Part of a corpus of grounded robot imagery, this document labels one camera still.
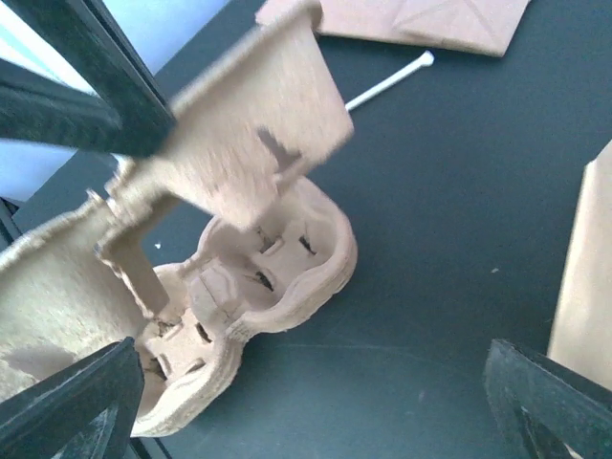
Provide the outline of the cardboard cup carrier stack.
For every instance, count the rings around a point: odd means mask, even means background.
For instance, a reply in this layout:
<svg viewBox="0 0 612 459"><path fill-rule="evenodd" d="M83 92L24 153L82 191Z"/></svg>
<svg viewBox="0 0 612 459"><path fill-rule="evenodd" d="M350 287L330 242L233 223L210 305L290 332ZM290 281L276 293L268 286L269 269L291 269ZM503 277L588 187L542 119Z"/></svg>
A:
<svg viewBox="0 0 612 459"><path fill-rule="evenodd" d="M189 424L230 386L250 339L307 321L357 260L348 217L304 177L255 229L211 219L194 254L155 270L168 301L137 340L145 388L133 435Z"/></svg>

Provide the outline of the yellow paper takeout bag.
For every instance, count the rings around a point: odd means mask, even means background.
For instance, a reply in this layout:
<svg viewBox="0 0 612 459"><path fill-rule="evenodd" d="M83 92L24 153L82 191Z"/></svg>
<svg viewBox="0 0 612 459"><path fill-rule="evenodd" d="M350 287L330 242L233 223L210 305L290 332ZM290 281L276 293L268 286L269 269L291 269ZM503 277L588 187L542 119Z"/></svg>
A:
<svg viewBox="0 0 612 459"><path fill-rule="evenodd" d="M582 176L548 357L611 387L611 145Z"/></svg>

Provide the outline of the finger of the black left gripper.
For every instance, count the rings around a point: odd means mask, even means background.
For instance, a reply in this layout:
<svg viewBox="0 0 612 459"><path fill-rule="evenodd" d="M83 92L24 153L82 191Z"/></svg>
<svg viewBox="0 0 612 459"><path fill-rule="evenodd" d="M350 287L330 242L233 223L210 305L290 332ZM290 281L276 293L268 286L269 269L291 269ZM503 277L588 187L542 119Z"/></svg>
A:
<svg viewBox="0 0 612 459"><path fill-rule="evenodd" d="M1 62L1 136L147 158L176 121L144 62L100 1L10 1L8 7L94 92Z"/></svg>

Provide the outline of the single cardboard cup carrier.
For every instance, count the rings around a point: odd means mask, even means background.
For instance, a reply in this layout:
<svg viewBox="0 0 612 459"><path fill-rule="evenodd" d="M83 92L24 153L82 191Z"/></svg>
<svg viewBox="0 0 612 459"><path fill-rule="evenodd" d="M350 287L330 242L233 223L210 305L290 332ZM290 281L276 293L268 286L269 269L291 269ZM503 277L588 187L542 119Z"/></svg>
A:
<svg viewBox="0 0 612 459"><path fill-rule="evenodd" d="M350 138L315 39L321 16L303 1L248 33L175 98L159 153L124 162L106 197L91 193L2 253L3 399L117 339L137 347L168 301L158 266L194 254L213 218L257 228Z"/></svg>

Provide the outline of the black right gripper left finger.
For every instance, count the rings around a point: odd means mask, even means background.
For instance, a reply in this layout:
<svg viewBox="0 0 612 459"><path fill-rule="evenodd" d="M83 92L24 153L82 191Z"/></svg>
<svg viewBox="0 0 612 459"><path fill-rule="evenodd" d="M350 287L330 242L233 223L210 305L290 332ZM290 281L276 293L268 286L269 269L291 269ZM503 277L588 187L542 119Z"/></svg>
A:
<svg viewBox="0 0 612 459"><path fill-rule="evenodd" d="M122 458L143 387L135 341L111 343L1 403L1 456Z"/></svg>

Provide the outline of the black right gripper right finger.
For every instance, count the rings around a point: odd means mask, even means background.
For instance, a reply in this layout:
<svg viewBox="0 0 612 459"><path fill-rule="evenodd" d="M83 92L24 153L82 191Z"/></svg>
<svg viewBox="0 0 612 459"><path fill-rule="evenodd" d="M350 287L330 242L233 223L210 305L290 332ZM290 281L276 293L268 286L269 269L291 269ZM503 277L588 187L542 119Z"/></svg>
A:
<svg viewBox="0 0 612 459"><path fill-rule="evenodd" d="M537 352L491 343L484 386L513 458L609 458L611 391Z"/></svg>

